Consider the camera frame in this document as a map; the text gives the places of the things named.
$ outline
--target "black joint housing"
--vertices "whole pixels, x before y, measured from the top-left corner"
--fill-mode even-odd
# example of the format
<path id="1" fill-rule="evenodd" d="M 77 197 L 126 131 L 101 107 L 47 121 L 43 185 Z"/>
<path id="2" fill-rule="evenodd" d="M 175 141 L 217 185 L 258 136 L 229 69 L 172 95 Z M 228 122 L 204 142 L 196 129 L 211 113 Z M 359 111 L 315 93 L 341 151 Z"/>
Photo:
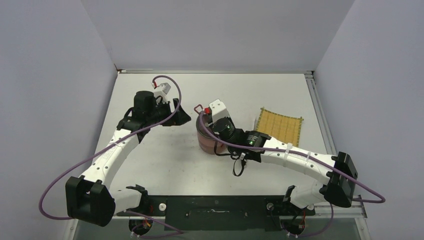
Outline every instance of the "black joint housing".
<path id="1" fill-rule="evenodd" d="M 71 176 L 65 185 L 69 217 L 106 226 L 115 212 L 115 201 L 105 185 Z"/>
<path id="2" fill-rule="evenodd" d="M 357 169 L 349 154 L 340 151 L 338 156 L 333 156 L 332 159 L 335 161 L 335 169 L 340 170 L 354 179 L 358 178 Z M 355 183 L 334 171 L 331 172 L 329 176 L 330 180 L 328 184 L 323 186 L 319 192 L 324 195 L 324 199 L 329 203 L 342 208 L 350 208 L 352 206 Z"/>
<path id="3" fill-rule="evenodd" d="M 178 98 L 173 99 L 173 105 L 176 108 L 180 100 Z M 123 119 L 121 119 L 116 126 L 117 130 L 125 129 L 132 133 L 140 130 L 144 127 L 151 126 L 153 124 L 163 121 L 171 115 L 170 102 L 157 103 L 155 94 L 151 91 L 138 91 L 134 97 L 134 106 L 126 111 Z M 175 114 L 162 126 L 181 126 L 192 118 L 183 110 L 181 106 L 176 110 Z M 145 135 L 150 129 L 139 132 L 137 134 L 138 143 L 141 143 Z"/>
<path id="4" fill-rule="evenodd" d="M 230 117 L 218 119 L 211 129 L 215 133 L 218 133 L 219 138 L 225 142 L 241 146 L 261 148 L 267 140 L 271 139 L 269 135 L 259 131 L 243 131 L 241 128 L 236 128 Z M 228 146 L 228 151 L 238 156 L 245 154 L 244 160 L 253 160 L 258 163 L 261 162 L 261 154 L 265 152 L 260 150 L 246 150 L 232 146 Z"/>

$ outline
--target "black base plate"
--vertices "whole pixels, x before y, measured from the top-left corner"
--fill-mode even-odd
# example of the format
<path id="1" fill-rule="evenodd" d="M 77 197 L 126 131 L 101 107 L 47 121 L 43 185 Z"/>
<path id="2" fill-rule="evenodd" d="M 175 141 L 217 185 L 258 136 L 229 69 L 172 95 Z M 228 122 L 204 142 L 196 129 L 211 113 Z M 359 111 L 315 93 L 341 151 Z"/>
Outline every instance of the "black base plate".
<path id="1" fill-rule="evenodd" d="M 149 195 L 149 216 L 166 216 L 165 222 L 183 231 L 240 231 L 264 229 L 280 231 L 270 217 L 267 204 L 273 203 L 272 215 L 293 216 L 295 213 L 282 205 L 283 195 L 266 196 L 154 196 Z M 160 211 L 159 204 L 165 203 L 166 210 Z M 307 216 L 315 215 L 306 210 Z M 130 216 L 118 213 L 118 216 Z"/>

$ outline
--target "wire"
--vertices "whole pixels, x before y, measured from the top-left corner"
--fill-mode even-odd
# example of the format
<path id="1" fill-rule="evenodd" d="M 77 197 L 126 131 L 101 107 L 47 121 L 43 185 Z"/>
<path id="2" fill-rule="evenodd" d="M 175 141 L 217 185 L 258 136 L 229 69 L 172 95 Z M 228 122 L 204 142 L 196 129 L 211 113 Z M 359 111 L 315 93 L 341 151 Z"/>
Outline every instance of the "wire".
<path id="1" fill-rule="evenodd" d="M 205 115 L 205 112 L 202 111 L 200 112 L 200 116 L 198 119 L 203 119 L 203 115 Z M 286 149 L 281 149 L 281 148 L 269 148 L 269 147 L 256 147 L 256 146 L 243 146 L 243 145 L 237 145 L 237 144 L 232 144 L 226 141 L 223 141 L 221 139 L 219 139 L 218 137 L 216 137 L 214 134 L 212 134 L 212 132 L 210 132 L 206 126 L 204 124 L 200 124 L 201 127 L 203 128 L 203 130 L 211 137 L 213 138 L 215 141 L 218 141 L 224 145 L 227 145 L 229 147 L 233 147 L 233 148 L 239 148 L 239 149 L 248 149 L 248 150 L 260 150 L 260 151 L 272 151 L 272 152 L 282 152 L 285 153 Z M 327 163 L 313 157 L 313 156 L 308 156 L 307 154 L 300 152 L 300 151 L 294 151 L 294 150 L 290 150 L 288 151 L 289 154 L 295 154 L 295 155 L 299 155 L 305 158 L 308 158 L 330 170 L 332 170 L 333 172 L 336 172 L 337 174 L 342 175 L 343 177 L 347 178 L 349 181 L 355 183 L 356 185 L 360 186 L 361 188 L 367 190 L 369 193 L 371 193 L 372 195 L 380 198 L 380 200 L 371 200 L 371 199 L 361 199 L 361 198 L 354 198 L 352 199 L 352 201 L 355 202 L 362 202 L 362 203 L 374 203 L 374 204 L 382 204 L 386 201 L 386 198 L 384 196 L 382 196 L 380 193 L 372 190 L 371 188 L 369 188 L 368 186 L 366 186 L 365 184 L 363 184 L 362 182 L 356 180 L 355 178 L 347 175 L 346 173 L 340 171 L 337 168 L 334 168 L 330 165 L 328 165 Z"/>
<path id="2" fill-rule="evenodd" d="M 236 162 L 237 162 L 237 160 L 239 160 L 239 158 L 240 157 L 236 158 L 234 160 L 234 164 L 232 165 L 232 174 L 236 177 L 240 177 L 243 174 L 243 172 L 245 171 L 245 165 L 246 165 L 246 161 L 241 159 L 240 160 L 241 161 L 241 170 L 238 174 L 236 174 Z"/>
<path id="3" fill-rule="evenodd" d="M 271 209 L 269 210 L 269 214 L 271 215 L 271 220 L 274 223 L 274 225 L 275 225 L 276 228 L 282 230 L 283 227 L 281 226 L 281 222 L 279 223 L 279 226 L 278 226 L 277 223 L 276 223 L 276 221 L 274 220 L 273 210 L 274 210 L 274 207 L 271 207 Z"/>
<path id="4" fill-rule="evenodd" d="M 331 226 L 331 224 L 333 223 L 333 219 L 334 219 L 334 209 L 333 209 L 333 205 L 330 203 L 330 208 L 331 208 L 331 217 L 330 217 L 330 220 L 328 221 L 328 223 L 327 223 L 327 225 L 325 225 L 325 227 L 323 227 L 321 230 L 319 230 L 319 231 L 317 231 L 317 232 L 313 232 L 313 233 L 308 233 L 308 234 L 305 234 L 305 235 L 297 235 L 297 237 L 298 238 L 308 238 L 308 237 L 313 237 L 313 236 L 316 236 L 316 235 L 320 235 L 320 234 L 322 234 L 323 232 L 325 232 L 327 229 L 329 229 L 329 227 Z"/>
<path id="5" fill-rule="evenodd" d="M 151 225 L 150 225 L 150 223 L 147 221 L 147 218 L 145 218 L 144 219 L 144 223 L 150 228 L 151 227 Z"/>
<path id="6" fill-rule="evenodd" d="M 231 156 L 231 153 L 217 153 L 218 148 L 218 142 L 215 141 L 215 145 L 213 146 L 213 152 L 216 156 L 223 157 L 223 156 Z"/>
<path id="7" fill-rule="evenodd" d="M 305 219 L 306 219 L 306 210 L 303 210 L 303 218 L 302 218 L 302 221 L 299 223 L 299 225 L 305 222 Z"/>
<path id="8" fill-rule="evenodd" d="M 306 217 L 303 219 L 303 229 L 306 229 Z"/>
<path id="9" fill-rule="evenodd" d="M 166 79 L 168 79 L 168 80 L 170 80 L 171 82 L 173 82 L 174 84 L 175 84 L 175 87 L 176 87 L 176 89 L 178 90 L 178 97 L 179 97 L 179 101 L 178 101 L 178 103 L 177 103 L 177 105 L 176 105 L 176 107 L 175 107 L 175 110 L 167 117 L 167 118 L 165 118 L 164 120 L 162 120 L 162 121 L 160 121 L 160 122 L 158 122 L 158 123 L 155 123 L 155 124 L 153 124 L 153 125 L 150 125 L 150 126 L 147 126 L 147 127 L 143 127 L 142 129 L 139 129 L 139 130 L 137 130 L 137 131 L 134 131 L 134 132 L 132 132 L 132 133 L 130 133 L 130 134 L 128 134 L 128 135 L 126 135 L 126 136 L 124 136 L 124 137 L 122 137 L 121 139 L 118 139 L 116 142 L 115 142 L 115 144 L 118 144 L 118 143 L 120 143 L 120 142 L 122 142 L 122 141 L 124 141 L 125 139 L 127 139 L 127 138 L 129 138 L 129 137 L 131 137 L 131 136 L 134 136 L 134 135 L 136 135 L 136 134 L 138 134 L 138 133 L 141 133 L 141 132 L 143 132 L 143 131 L 146 131 L 146 130 L 149 130 L 149 129 L 151 129 L 151 128 L 153 128 L 153 127 L 156 127 L 156 126 L 159 126 L 159 125 L 161 125 L 161 124 L 163 124 L 163 123 L 165 123 L 166 121 L 168 121 L 169 119 L 171 119 L 176 113 L 177 113 L 177 110 L 180 108 L 180 105 L 181 105 L 181 89 L 180 89 L 180 87 L 178 86 L 178 84 L 177 84 L 177 82 L 174 80 L 174 79 L 172 79 L 172 78 L 170 78 L 169 76 L 165 76 L 165 75 L 159 75 L 159 76 L 155 76 L 154 78 L 153 78 L 153 80 L 152 80 L 152 82 L 154 83 L 154 84 L 156 84 L 156 79 L 158 79 L 158 78 L 166 78 Z M 76 169 L 76 168 L 78 168 L 79 166 L 81 166 L 81 165 L 83 165 L 83 164 L 85 164 L 85 163 L 87 163 L 87 162 L 89 162 L 89 161 L 91 161 L 91 160 L 93 160 L 94 158 L 96 158 L 96 157 L 98 157 L 99 155 L 101 155 L 101 154 L 104 154 L 107 150 L 109 150 L 109 149 L 111 149 L 113 146 L 115 146 L 115 144 L 110 144 L 109 146 L 107 146 L 107 147 L 105 147 L 105 148 L 103 148 L 102 150 L 100 150 L 99 152 L 97 152 L 96 154 L 94 154 L 93 156 L 90 156 L 90 157 L 88 157 L 88 158 L 86 158 L 86 159 L 84 159 L 84 160 L 82 160 L 82 161 L 80 161 L 79 163 L 77 163 L 77 164 L 75 164 L 74 166 L 72 166 L 72 167 L 70 167 L 68 170 L 66 170 L 66 171 L 64 171 L 62 174 L 60 174 L 58 177 L 56 177 L 56 179 L 55 180 L 53 180 L 48 186 L 47 186 L 47 188 L 44 190 L 44 192 L 41 194 L 41 197 L 40 197 L 40 199 L 39 199 L 39 202 L 38 202 L 38 210 L 40 211 L 40 213 L 44 216 L 44 217 L 46 217 L 46 218 L 49 218 L 49 219 L 53 219 L 53 220 L 70 220 L 70 219 L 73 219 L 72 217 L 63 217 L 63 216 L 53 216 L 53 215 L 50 215 L 50 214 L 48 214 L 46 211 L 44 211 L 44 209 L 43 209 L 43 201 L 44 201 L 44 198 L 46 197 L 46 195 L 47 195 L 47 193 L 50 191 L 50 189 L 61 179 L 61 178 L 63 178 L 65 175 L 67 175 L 68 173 L 70 173 L 72 170 L 74 170 L 74 169 Z"/>
<path id="10" fill-rule="evenodd" d="M 295 222 L 295 220 L 298 218 L 298 216 L 299 216 L 299 214 L 301 214 L 301 212 L 302 212 L 302 209 L 299 210 L 298 212 L 296 212 L 296 215 L 293 216 L 293 218 L 291 219 L 289 225 L 292 225 Z"/>
<path id="11" fill-rule="evenodd" d="M 160 103 L 160 104 L 161 104 L 161 103 L 162 103 L 162 101 L 164 100 L 164 98 L 163 98 L 161 95 L 159 95 L 159 96 L 157 96 L 157 97 L 155 98 L 156 102 L 158 102 L 158 99 L 160 99 L 160 101 L 159 101 L 159 103 Z"/>
<path id="12" fill-rule="evenodd" d="M 126 211 L 126 213 L 137 215 L 137 216 L 140 216 L 140 217 L 144 217 L 146 219 L 150 219 L 150 220 L 152 220 L 155 223 L 158 223 L 160 225 L 163 225 L 163 226 L 165 226 L 167 228 L 170 228 L 170 229 L 176 231 L 176 232 L 162 234 L 162 235 L 156 235 L 156 236 L 143 236 L 143 235 L 141 235 L 140 238 L 142 238 L 142 239 L 157 239 L 157 238 L 169 237 L 169 236 L 174 236 L 174 235 L 180 235 L 180 234 L 183 234 L 184 233 L 182 230 L 180 230 L 180 229 L 178 229 L 178 228 L 176 228 L 174 226 L 171 226 L 171 225 L 169 225 L 169 224 L 167 224 L 165 222 L 159 221 L 159 220 L 157 220 L 157 219 L 155 219 L 155 218 L 153 218 L 151 216 L 147 216 L 147 215 L 144 215 L 142 213 L 135 212 L 135 211 Z M 134 232 L 138 227 L 140 227 L 142 225 L 143 224 L 138 224 L 137 226 L 133 227 L 131 229 L 131 232 Z"/>

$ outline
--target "white knob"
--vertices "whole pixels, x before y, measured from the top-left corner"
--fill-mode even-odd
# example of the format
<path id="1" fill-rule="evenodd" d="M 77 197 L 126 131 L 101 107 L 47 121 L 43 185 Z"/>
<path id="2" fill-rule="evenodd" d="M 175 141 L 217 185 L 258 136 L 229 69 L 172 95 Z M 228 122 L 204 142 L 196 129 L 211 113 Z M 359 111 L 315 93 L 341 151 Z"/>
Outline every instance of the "white knob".
<path id="1" fill-rule="evenodd" d="M 165 211 L 165 209 L 167 209 L 167 205 L 165 203 L 159 204 L 159 210 L 161 210 L 163 212 L 163 211 Z"/>

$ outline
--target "cable tie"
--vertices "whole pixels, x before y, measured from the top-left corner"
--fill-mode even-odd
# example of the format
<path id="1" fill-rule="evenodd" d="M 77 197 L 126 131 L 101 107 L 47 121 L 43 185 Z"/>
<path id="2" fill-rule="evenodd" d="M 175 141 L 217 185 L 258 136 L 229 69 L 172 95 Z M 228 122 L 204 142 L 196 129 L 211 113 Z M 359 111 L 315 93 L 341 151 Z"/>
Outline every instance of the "cable tie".
<path id="1" fill-rule="evenodd" d="M 119 143 L 112 142 L 113 145 L 116 145 L 118 148 L 122 148 L 122 146 L 119 145 Z"/>
<path id="2" fill-rule="evenodd" d="M 291 142 L 287 143 L 287 148 L 285 149 L 285 153 L 283 157 L 284 159 L 284 162 L 282 163 L 283 167 L 286 167 L 287 157 L 289 156 L 289 152 L 290 152 L 290 149 L 292 149 L 292 147 L 293 147 L 293 144 Z"/>
<path id="3" fill-rule="evenodd" d="M 308 169 L 307 165 L 308 165 L 308 161 L 309 161 L 310 156 L 311 156 L 311 152 L 308 151 L 307 156 L 306 156 L 306 161 L 305 161 L 305 164 L 304 164 L 304 167 L 303 167 L 303 174 L 305 174 L 305 175 L 306 175 L 306 169 Z"/>

